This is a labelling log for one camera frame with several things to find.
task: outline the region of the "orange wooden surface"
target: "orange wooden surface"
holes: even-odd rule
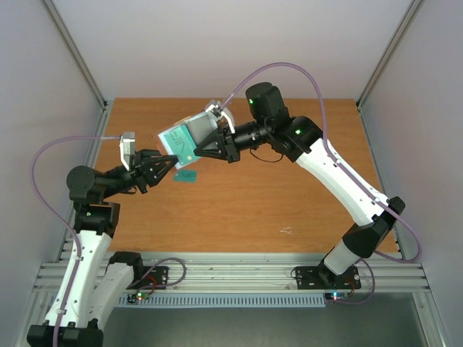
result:
[[[116,99],[106,134],[135,131],[136,147],[156,148],[155,136],[180,119],[200,112],[210,99]],[[316,100],[286,99],[293,116],[319,124]],[[245,100],[229,106],[237,124],[252,120]],[[330,140],[344,159],[374,187],[373,169],[353,100],[327,100]],[[264,145],[257,152],[279,155]],[[114,141],[103,142],[96,168],[120,165]],[[122,204],[113,250],[175,252],[327,252],[352,225],[342,205],[308,172],[286,158],[263,163],[248,152],[238,163],[202,158],[187,167],[194,184],[174,173],[149,193],[117,195]],[[282,232],[291,227],[291,232]],[[395,252],[392,235],[381,245]]]

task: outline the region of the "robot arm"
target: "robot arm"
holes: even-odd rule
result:
[[[27,341],[32,347],[52,346],[55,331],[60,346],[102,346],[104,325],[117,299],[143,276],[139,253],[116,252],[94,290],[97,271],[119,220],[120,205],[104,200],[134,187],[143,194],[148,192],[147,186],[157,185],[178,158],[156,150],[135,152],[134,133],[124,133],[120,151],[122,165],[105,173],[78,166],[68,174],[69,198],[76,210],[74,229],[82,253],[78,258],[74,243],[61,287],[43,324],[29,329]]]
[[[330,287],[336,276],[342,275],[358,259],[370,257],[394,226],[395,218],[376,202],[388,205],[398,214],[402,213],[405,204],[398,197],[389,199],[372,188],[328,143],[336,161],[331,159],[323,146],[321,129],[307,117],[291,117],[277,87],[268,82],[258,83],[246,90],[246,98],[255,120],[235,126],[233,132],[227,125],[219,127],[197,144],[195,154],[233,163],[239,161],[240,151],[257,149],[268,143],[276,152],[320,180],[345,206],[354,221],[319,265],[320,278]],[[218,118],[224,112],[220,105],[214,111]],[[211,148],[213,143],[216,143],[216,149],[205,149]],[[372,192],[375,201],[339,168],[340,163]]]

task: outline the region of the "black mounting bracket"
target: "black mounting bracket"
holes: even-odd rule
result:
[[[320,267],[318,266],[298,266],[292,271],[292,277],[297,282],[297,289],[332,289],[344,290],[362,288],[359,271],[357,267],[349,267],[343,275],[336,276],[332,286],[327,286],[319,275]]]
[[[146,273],[150,269],[150,266],[144,266],[143,267],[143,273]],[[169,267],[167,266],[156,266],[154,269],[151,270],[149,276],[154,278],[156,280],[156,284],[167,284],[167,280],[169,279]],[[139,283],[134,285],[133,287],[130,287],[130,289],[138,289],[143,286],[152,286],[153,281],[150,280],[149,278],[145,278],[141,280]],[[166,289],[166,287],[154,287],[155,291],[162,291]]]

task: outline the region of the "small green object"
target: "small green object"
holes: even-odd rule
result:
[[[174,175],[174,181],[195,183],[196,177],[196,170],[178,170]]]

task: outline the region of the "vertical metal post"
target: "vertical metal post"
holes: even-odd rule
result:
[[[392,38],[386,46],[386,50],[384,51],[382,57],[376,65],[375,70],[373,71],[370,79],[368,80],[367,85],[362,91],[362,94],[360,94],[360,97],[357,101],[357,106],[361,107],[363,103],[367,100],[368,95],[375,86],[376,81],[378,80],[387,63],[391,59],[400,41],[404,37],[404,34],[408,30],[409,26],[412,24],[412,21],[419,12],[423,2],[424,0],[412,0],[410,5],[408,6],[404,16],[402,17],[399,23],[399,26],[397,27],[395,33],[392,35]]]
[[[41,0],[41,1],[43,2],[43,5],[45,6],[48,13],[50,14],[50,17],[53,20],[56,26],[56,29],[59,31],[61,37],[63,37],[64,43],[66,44],[67,48],[71,52],[71,55],[76,61],[80,71],[83,73],[84,78],[87,80],[87,83],[92,89],[93,94],[95,94],[96,100],[98,100],[98,103],[100,104],[101,108],[104,109],[106,105],[106,101],[104,100],[103,94],[101,94],[101,91],[99,90],[95,80],[93,79],[93,76],[90,73],[90,70],[88,69],[87,64],[85,64],[83,57],[80,55],[80,52],[77,49],[77,46],[75,45],[75,42],[73,41],[71,35],[69,34],[69,31],[66,28],[66,25],[64,24],[63,19],[61,18],[58,12],[58,9],[56,8],[52,0]]]

